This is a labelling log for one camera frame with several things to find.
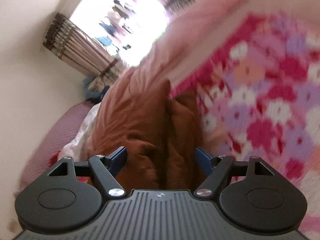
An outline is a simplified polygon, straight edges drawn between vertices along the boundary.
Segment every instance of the floral bedsheet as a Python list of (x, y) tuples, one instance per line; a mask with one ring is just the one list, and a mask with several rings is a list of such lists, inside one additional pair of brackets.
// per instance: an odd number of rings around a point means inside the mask
[(308, 201), (300, 231), (320, 239), (320, 32), (284, 13), (249, 15), (173, 91), (197, 91), (213, 154), (258, 155)]

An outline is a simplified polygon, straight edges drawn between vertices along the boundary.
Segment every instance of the triangular cutout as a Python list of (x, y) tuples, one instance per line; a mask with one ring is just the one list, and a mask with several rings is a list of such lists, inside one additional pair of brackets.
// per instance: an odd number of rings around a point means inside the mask
[(265, 175), (265, 176), (273, 176), (273, 173), (268, 170), (266, 166), (263, 165), (263, 163), (255, 163), (254, 167), (254, 174), (255, 175)]
[(60, 163), (58, 167), (56, 167), (49, 176), (67, 176), (68, 175), (68, 164), (67, 163)]

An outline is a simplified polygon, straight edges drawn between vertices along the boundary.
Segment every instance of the clothes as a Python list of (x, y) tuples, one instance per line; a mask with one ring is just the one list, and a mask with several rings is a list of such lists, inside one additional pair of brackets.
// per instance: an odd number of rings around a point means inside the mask
[(129, 19), (129, 15), (121, 5), (115, 4), (115, 6), (112, 7), (112, 9), (117, 12), (122, 18)]
[(92, 81), (94, 81), (95, 77), (86, 77), (83, 81), (83, 87), (84, 87), (84, 91), (85, 91), (85, 100), (89, 99), (89, 98), (97, 98), (99, 97), (101, 91), (94, 91), (89, 89), (89, 85)]
[(120, 3), (120, 1), (119, 1), (119, 0), (113, 0), (113, 2), (114, 2), (115, 4), (119, 4), (119, 5), (121, 5), (121, 3)]
[(118, 29), (121, 28), (121, 26), (124, 24), (124, 19), (114, 11), (108, 12), (107, 17), (111, 25)]
[(102, 36), (96, 39), (100, 41), (105, 47), (112, 45), (112, 40), (108, 36)]
[(90, 91), (102, 92), (106, 86), (111, 86), (130, 66), (122, 59), (114, 58), (99, 77), (88, 86)]
[(124, 48), (125, 50), (127, 50), (127, 49), (130, 49), (131, 46), (128, 44), (128, 45), (126, 45), (126, 46), (123, 46), (123, 48)]
[(133, 34), (133, 31), (127, 26), (127, 25), (123, 25), (122, 26), (128, 33)]
[[(128, 70), (102, 101), (101, 106), (110, 99), (117, 103), (108, 108), (108, 118), (100, 119), (105, 129), (94, 127), (101, 137), (90, 156), (109, 155), (125, 146), (127, 163), (116, 179), (127, 192), (133, 188), (195, 189), (204, 179), (194, 154), (202, 140), (195, 95), (168, 99), (169, 80), (139, 92), (132, 87), (137, 70)], [(130, 96), (124, 97), (124, 91)]]
[(105, 23), (99, 23), (99, 25), (104, 28), (104, 30), (109, 33), (111, 36), (115, 36), (115, 33), (118, 31), (117, 28), (115, 28), (114, 26), (112, 25), (107, 25)]

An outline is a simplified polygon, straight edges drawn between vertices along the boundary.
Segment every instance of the pink mattress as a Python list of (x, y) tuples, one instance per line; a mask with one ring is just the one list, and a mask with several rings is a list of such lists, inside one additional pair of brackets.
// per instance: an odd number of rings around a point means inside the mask
[(50, 164), (50, 159), (75, 138), (82, 121), (93, 106), (93, 103), (87, 101), (79, 103), (56, 122), (25, 166), (19, 191), (40, 176)]

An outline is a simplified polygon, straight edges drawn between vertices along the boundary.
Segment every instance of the fabric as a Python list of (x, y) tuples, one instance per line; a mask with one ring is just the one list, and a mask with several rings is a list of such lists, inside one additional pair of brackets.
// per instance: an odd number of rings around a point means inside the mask
[(108, 129), (106, 123), (111, 118), (110, 113), (115, 109), (118, 98), (130, 98), (132, 94), (147, 91), (152, 84), (166, 79), (190, 53), (194, 44), (212, 32), (217, 22), (241, 1), (243, 0), (201, 0), (168, 25), (140, 66), (128, 70), (134, 72), (130, 89), (116, 92), (119, 79), (110, 87), (101, 103), (92, 135), (86, 144), (87, 148), (84, 149), (87, 158), (96, 152), (97, 145), (102, 140), (102, 131)]
[(122, 7), (122, 5), (121, 4), (119, 4), (119, 6), (113, 6), (112, 7), (112, 9), (116, 12), (116, 13), (118, 13), (122, 18), (124, 18), (124, 19), (129, 19), (129, 15), (126, 13), (127, 12), (127, 10), (125, 10), (124, 8), (122, 9), (123, 7)]
[(300, 189), (306, 234), (320, 233), (319, 33), (284, 13), (250, 15), (172, 91), (196, 91), (208, 151), (260, 156)]
[(24, 167), (18, 192), (38, 178), (47, 169), (52, 156), (75, 138), (82, 121), (93, 105), (86, 101), (79, 103), (71, 107), (56, 122)]
[(111, 36), (115, 36), (115, 33), (117, 33), (118, 29), (114, 27), (113, 25), (108, 25), (105, 23), (99, 23), (99, 25)]
[(100, 41), (105, 47), (112, 45), (112, 40), (108, 36), (102, 36), (95, 39)]
[(60, 13), (55, 15), (43, 45), (86, 76), (99, 76), (113, 60), (103, 46)]
[(108, 16), (110, 23), (113, 26), (117, 27), (118, 29), (120, 29), (122, 27), (122, 25), (124, 24), (122, 17), (114, 11), (108, 12), (107, 16)]
[[(110, 118), (105, 119), (106, 129), (100, 130), (92, 155), (109, 155), (119, 146), (126, 147), (127, 163), (116, 179), (127, 192), (195, 189), (203, 180), (194, 155), (202, 140), (195, 95), (168, 99), (169, 80), (139, 92), (132, 85), (137, 70), (130, 69), (107, 94), (117, 103), (108, 109)], [(123, 97), (124, 91), (130, 96)]]
[(62, 150), (58, 154), (57, 160), (60, 160), (61, 158), (66, 156), (72, 157), (75, 162), (81, 160), (81, 150), (84, 147), (87, 138), (92, 132), (99, 107), (100, 103), (96, 104), (90, 109), (83, 122), (81, 123), (76, 137), (62, 148)]
[(110, 65), (96, 77), (88, 86), (90, 91), (102, 92), (106, 86), (111, 86), (130, 68), (122, 59), (115, 58)]
[[(173, 86), (177, 86), (191, 72), (196, 70), (204, 62), (212, 51), (219, 48), (236, 28), (246, 19), (249, 13), (272, 14), (283, 11), (288, 15), (310, 22), (320, 24), (320, 14), (315, 13), (317, 3), (320, 0), (248, 0), (229, 15), (220, 20), (218, 26), (200, 41), (194, 43), (188, 55), (186, 55), (177, 65), (172, 65), (172, 71), (167, 73)], [(157, 53), (164, 53), (171, 48), (171, 43), (163, 42)]]
[(94, 79), (95, 79), (95, 77), (86, 77), (82, 81), (82, 85), (83, 85), (84, 91), (85, 91), (85, 100), (88, 100), (90, 98), (98, 98), (101, 93), (101, 92), (89, 89), (89, 85)]

